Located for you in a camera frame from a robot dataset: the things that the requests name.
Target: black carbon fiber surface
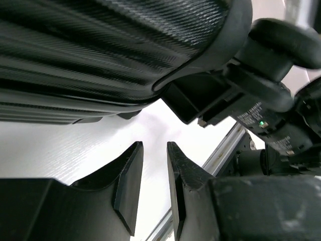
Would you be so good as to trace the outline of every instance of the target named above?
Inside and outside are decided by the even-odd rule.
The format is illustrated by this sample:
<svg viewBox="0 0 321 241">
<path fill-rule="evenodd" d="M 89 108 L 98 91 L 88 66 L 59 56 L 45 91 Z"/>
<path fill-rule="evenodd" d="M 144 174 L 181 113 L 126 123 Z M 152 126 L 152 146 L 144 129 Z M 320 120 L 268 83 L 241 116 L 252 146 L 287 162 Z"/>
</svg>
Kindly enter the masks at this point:
<svg viewBox="0 0 321 241">
<path fill-rule="evenodd" d="M 229 0 L 1 0 L 0 87 L 119 103 L 199 55 Z"/>
<path fill-rule="evenodd" d="M 65 125 L 75 123 L 84 117 L 96 118 L 104 115 L 107 114 L 104 112 L 0 102 L 0 121 Z"/>
</svg>

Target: carbon fiber panel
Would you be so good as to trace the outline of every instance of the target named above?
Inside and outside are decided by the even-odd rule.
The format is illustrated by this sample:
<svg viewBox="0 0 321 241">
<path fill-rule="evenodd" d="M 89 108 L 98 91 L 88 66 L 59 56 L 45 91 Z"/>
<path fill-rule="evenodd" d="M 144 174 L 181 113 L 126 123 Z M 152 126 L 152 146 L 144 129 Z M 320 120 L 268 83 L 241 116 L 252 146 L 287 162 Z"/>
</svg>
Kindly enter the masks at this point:
<svg viewBox="0 0 321 241">
<path fill-rule="evenodd" d="M 0 121 L 65 125 L 75 123 L 84 116 L 96 118 L 104 115 L 108 113 L 0 102 Z"/>
<path fill-rule="evenodd" d="M 148 102 L 157 80 L 213 41 L 228 2 L 1 0 L 2 86 Z"/>
</svg>

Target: white surface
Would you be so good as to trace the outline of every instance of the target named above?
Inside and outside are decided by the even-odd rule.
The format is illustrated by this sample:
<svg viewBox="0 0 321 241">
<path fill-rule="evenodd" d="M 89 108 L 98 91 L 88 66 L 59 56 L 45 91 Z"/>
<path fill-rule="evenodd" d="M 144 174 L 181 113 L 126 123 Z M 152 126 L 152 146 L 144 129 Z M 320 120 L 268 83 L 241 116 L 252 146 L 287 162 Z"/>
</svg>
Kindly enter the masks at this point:
<svg viewBox="0 0 321 241">
<path fill-rule="evenodd" d="M 55 177 L 71 184 L 143 141 L 144 166 L 135 238 L 144 240 L 170 207 L 166 144 L 176 141 L 202 165 L 234 124 L 203 129 L 183 124 L 160 100 L 133 120 L 105 117 L 93 124 L 0 123 L 1 177 Z"/>
<path fill-rule="evenodd" d="M 308 74 L 308 76 L 310 78 L 310 81 L 313 81 L 316 78 L 321 77 L 321 69 L 319 69 L 319 70 L 309 70 L 307 72 L 307 74 Z"/>
<path fill-rule="evenodd" d="M 265 149 L 264 141 L 262 141 L 260 138 L 258 138 L 256 135 L 254 135 L 252 132 L 249 132 L 249 134 L 250 134 L 250 136 L 252 138 L 252 141 L 254 141 L 255 148 L 257 150 Z"/>
<path fill-rule="evenodd" d="M 304 29 L 310 28 L 310 15 L 314 1 L 315 0 L 286 0 L 285 19 Z"/>
</svg>

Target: black plastic part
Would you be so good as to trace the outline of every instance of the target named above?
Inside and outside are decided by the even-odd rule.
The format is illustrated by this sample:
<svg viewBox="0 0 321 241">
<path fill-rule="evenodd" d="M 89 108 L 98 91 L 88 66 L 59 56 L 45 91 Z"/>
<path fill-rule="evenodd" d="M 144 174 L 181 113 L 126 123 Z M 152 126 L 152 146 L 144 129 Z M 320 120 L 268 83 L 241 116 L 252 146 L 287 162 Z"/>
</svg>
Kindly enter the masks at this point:
<svg viewBox="0 0 321 241">
<path fill-rule="evenodd" d="M 131 118 L 137 116 L 140 112 L 141 112 L 141 110 L 135 111 L 135 112 L 129 112 L 129 113 L 120 113 L 120 114 L 118 114 L 118 116 L 123 119 L 131 119 Z"/>
<path fill-rule="evenodd" d="M 264 150 L 245 151 L 237 157 L 237 164 L 241 176 L 263 176 L 264 162 Z"/>
<path fill-rule="evenodd" d="M 287 112 L 294 106 L 290 91 L 281 83 L 273 83 L 234 64 L 228 65 L 224 76 L 229 84 L 251 95 L 270 110 Z"/>
<path fill-rule="evenodd" d="M 213 176 L 190 161 L 176 143 L 168 143 L 167 153 L 175 240 L 219 240 L 210 193 L 203 188 Z"/>
<path fill-rule="evenodd" d="M 55 179 L 0 179 L 1 240 L 129 241 L 135 232 L 143 146 L 71 186 Z"/>
<path fill-rule="evenodd" d="M 168 144 L 168 157 L 169 176 L 175 172 L 181 178 L 170 178 L 172 203 L 183 200 L 186 212 L 176 241 L 303 241 L 321 236 L 320 180 L 309 176 L 214 178 L 175 143 Z M 180 182 L 182 194 L 173 189 L 173 182 Z M 179 222 L 178 208 L 172 207 L 174 225 Z"/>
<path fill-rule="evenodd" d="M 230 89 L 221 71 L 198 73 L 172 82 L 162 99 L 183 123 L 189 124 L 221 98 L 233 95 Z"/>
<path fill-rule="evenodd" d="M 321 77 L 313 80 L 296 94 L 296 111 L 309 127 L 321 137 Z"/>
<path fill-rule="evenodd" d="M 273 112 L 246 95 L 230 108 L 230 116 L 257 135 L 277 130 L 288 117 L 288 113 Z"/>
<path fill-rule="evenodd" d="M 315 8 L 315 15 L 312 20 L 313 28 L 321 34 L 321 2 L 318 0 Z"/>
<path fill-rule="evenodd" d="M 281 82 L 293 66 L 286 54 L 268 48 L 250 37 L 235 58 L 245 65 L 244 68 L 276 83 Z"/>
<path fill-rule="evenodd" d="M 277 131 L 259 137 L 284 156 L 297 155 L 313 146 L 309 133 L 293 123 L 286 123 Z"/>
<path fill-rule="evenodd" d="M 321 144 L 315 144 L 309 150 L 293 156 L 287 157 L 289 165 L 301 174 L 321 175 Z"/>
<path fill-rule="evenodd" d="M 313 31 L 277 19 L 258 19 L 249 36 L 267 47 L 287 53 L 297 66 L 321 68 L 321 38 Z"/>
<path fill-rule="evenodd" d="M 299 171 L 298 168 L 290 166 L 290 157 L 281 156 L 279 152 L 268 145 L 265 145 L 264 158 L 267 176 L 288 176 L 303 174 Z"/>
<path fill-rule="evenodd" d="M 67 125 L 80 119 L 138 111 L 148 106 L 0 88 L 0 121 Z"/>
<path fill-rule="evenodd" d="M 1 76 L 28 91 L 152 102 L 153 84 L 202 54 L 231 3 L 188 1 L 3 0 Z"/>
<path fill-rule="evenodd" d="M 241 103 L 245 104 L 248 108 L 251 108 L 253 103 L 256 103 L 249 96 L 239 93 L 232 88 L 231 92 L 236 93 L 234 98 L 226 99 L 224 96 L 220 96 L 217 98 L 215 105 L 201 116 L 201 119 L 206 123 L 203 127 L 216 125 L 226 117 L 233 115 L 236 111 L 240 111 L 238 108 Z"/>
<path fill-rule="evenodd" d="M 154 91 L 162 89 L 171 81 L 183 76 L 218 70 L 239 51 L 251 29 L 252 2 L 251 0 L 227 2 L 229 12 L 211 45 L 198 58 L 185 63 L 176 71 L 156 82 L 153 86 Z"/>
</svg>

